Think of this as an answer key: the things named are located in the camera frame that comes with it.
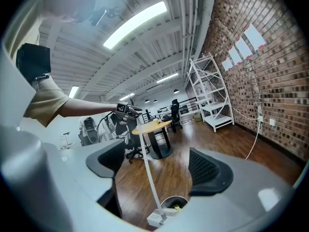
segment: khaki sleeve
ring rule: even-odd
[[[58,115],[58,109],[69,97],[57,86],[50,76],[39,82],[39,91],[28,106],[24,117],[39,121],[45,127]]]

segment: metal shelving unit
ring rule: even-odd
[[[206,69],[209,66],[209,64],[213,62],[216,71],[215,72],[208,72]],[[233,117],[233,110],[230,103],[230,98],[224,83],[224,80],[222,78],[222,75],[220,73],[220,70],[216,64],[216,62],[213,59],[213,56],[211,53],[209,53],[207,56],[192,60],[190,59],[191,67],[189,69],[189,72],[187,72],[187,75],[189,77],[190,83],[193,87],[194,94],[197,98],[197,104],[201,111],[203,121],[210,124],[213,127],[213,131],[216,132],[218,128],[228,125],[228,124],[234,124],[234,117]],[[197,80],[193,83],[190,75],[196,74]],[[215,88],[211,91],[206,91],[204,83],[205,82],[211,82],[210,80],[213,78],[218,78],[221,80],[222,87]],[[197,93],[197,85],[200,84],[201,87],[201,94]],[[209,98],[210,94],[213,94],[215,92],[219,92],[224,90],[225,92],[225,101],[224,102],[211,102],[212,99]],[[230,114],[231,116],[226,116],[221,114],[223,108],[225,106],[229,106]]]

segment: wall outlet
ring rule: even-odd
[[[269,120],[269,124],[270,124],[271,126],[275,126],[275,120],[271,118],[271,119]]]

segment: fluorescent light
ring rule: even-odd
[[[69,94],[69,98],[74,98],[74,95],[76,94],[77,90],[78,90],[78,86],[73,86],[71,88],[71,91],[70,91],[70,94]]]
[[[124,96],[123,98],[121,98],[121,99],[119,99],[120,101],[123,101],[123,100],[125,100],[125,99],[127,99],[127,98],[129,98],[129,97],[131,97],[131,96],[134,96],[135,94],[134,93],[131,93],[131,94],[129,94],[129,95],[127,95],[127,96]]]
[[[141,24],[166,11],[167,9],[165,3],[162,1],[139,12],[126,23],[124,23],[120,28],[118,28],[107,39],[103,46],[107,47],[108,49],[112,49],[115,45],[118,44],[118,42],[120,42],[124,37],[126,37],[130,32],[139,27]]]
[[[164,77],[163,79],[157,81],[156,83],[161,83],[161,82],[163,82],[163,81],[165,81],[165,80],[168,80],[168,79],[170,79],[170,78],[172,78],[172,77],[175,77],[175,76],[177,76],[177,75],[178,75],[178,73],[175,73],[175,74],[173,74],[173,75],[169,75],[169,76]]]

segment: round wooden table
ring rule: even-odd
[[[150,150],[150,155],[153,159],[163,159],[165,157],[168,157],[171,153],[172,150],[170,148],[170,144],[169,144],[169,138],[168,135],[165,131],[165,126],[168,126],[172,121],[166,121],[166,122],[162,122],[161,120],[159,120],[160,123],[156,123],[155,121],[151,121],[148,122],[146,124],[141,125],[141,132],[143,134],[148,134],[151,146],[153,148],[153,151]],[[158,145],[156,139],[155,139],[155,131],[162,129],[163,131],[163,135],[166,141],[166,144],[164,145]],[[133,135],[139,135],[139,130],[134,129],[132,131]]]

